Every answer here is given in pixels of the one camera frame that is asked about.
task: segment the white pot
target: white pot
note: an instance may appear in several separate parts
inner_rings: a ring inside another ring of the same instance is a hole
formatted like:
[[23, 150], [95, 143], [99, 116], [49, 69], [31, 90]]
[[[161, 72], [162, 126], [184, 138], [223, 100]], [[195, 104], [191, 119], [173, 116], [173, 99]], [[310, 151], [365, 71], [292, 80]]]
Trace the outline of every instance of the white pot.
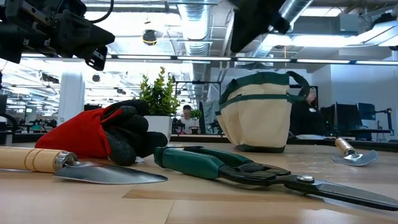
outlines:
[[148, 131], [156, 131], [163, 133], [167, 137], [167, 141], [170, 141], [172, 136], [173, 119], [169, 116], [145, 116], [148, 120], [149, 128]]

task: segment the black camera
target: black camera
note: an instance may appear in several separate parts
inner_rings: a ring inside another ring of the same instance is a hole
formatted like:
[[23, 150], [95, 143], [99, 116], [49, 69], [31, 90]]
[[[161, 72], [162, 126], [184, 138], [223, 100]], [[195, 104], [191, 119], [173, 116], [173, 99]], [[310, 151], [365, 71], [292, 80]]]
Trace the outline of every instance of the black camera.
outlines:
[[115, 36], [85, 19], [86, 10], [80, 0], [6, 0], [0, 5], [0, 58], [19, 63], [23, 52], [75, 55], [102, 71]]

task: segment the small trowel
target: small trowel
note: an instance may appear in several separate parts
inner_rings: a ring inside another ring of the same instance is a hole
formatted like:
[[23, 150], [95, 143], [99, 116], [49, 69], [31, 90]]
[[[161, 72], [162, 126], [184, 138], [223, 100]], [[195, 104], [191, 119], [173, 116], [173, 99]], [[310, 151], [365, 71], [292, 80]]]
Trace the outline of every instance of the small trowel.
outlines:
[[149, 184], [166, 181], [162, 175], [127, 167], [78, 162], [76, 154], [53, 149], [0, 147], [0, 169], [54, 173], [54, 177], [97, 184]]
[[366, 166], [375, 161], [379, 154], [375, 151], [369, 151], [365, 154], [358, 153], [347, 141], [338, 138], [335, 145], [343, 152], [343, 157], [333, 156], [333, 160], [337, 163], [349, 166]]

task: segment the table surface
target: table surface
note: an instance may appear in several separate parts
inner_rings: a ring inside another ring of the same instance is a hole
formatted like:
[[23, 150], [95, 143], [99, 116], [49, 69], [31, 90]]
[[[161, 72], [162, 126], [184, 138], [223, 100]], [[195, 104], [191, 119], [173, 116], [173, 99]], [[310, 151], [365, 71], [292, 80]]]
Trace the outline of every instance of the table surface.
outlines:
[[[328, 146], [287, 146], [283, 154], [259, 154], [238, 152], [231, 144], [174, 145], [235, 152], [294, 174], [398, 198], [398, 154], [391, 152], [380, 152], [370, 166], [350, 167], [334, 163], [331, 157], [338, 151]], [[153, 157], [133, 168], [165, 175], [169, 180], [99, 185], [57, 180], [51, 174], [2, 170], [0, 223], [398, 223], [398, 212], [303, 196], [281, 185], [265, 188], [198, 179], [161, 169]]]

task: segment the red glove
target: red glove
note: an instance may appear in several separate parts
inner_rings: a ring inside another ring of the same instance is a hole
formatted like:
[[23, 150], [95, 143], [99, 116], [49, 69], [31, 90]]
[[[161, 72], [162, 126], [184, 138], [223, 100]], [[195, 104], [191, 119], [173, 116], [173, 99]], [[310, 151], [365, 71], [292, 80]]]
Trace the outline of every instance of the red glove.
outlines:
[[111, 159], [129, 166], [136, 156], [153, 154], [167, 145], [162, 133], [148, 133], [149, 114], [145, 101], [127, 100], [105, 109], [84, 111], [42, 136], [36, 148], [60, 149], [79, 158]]

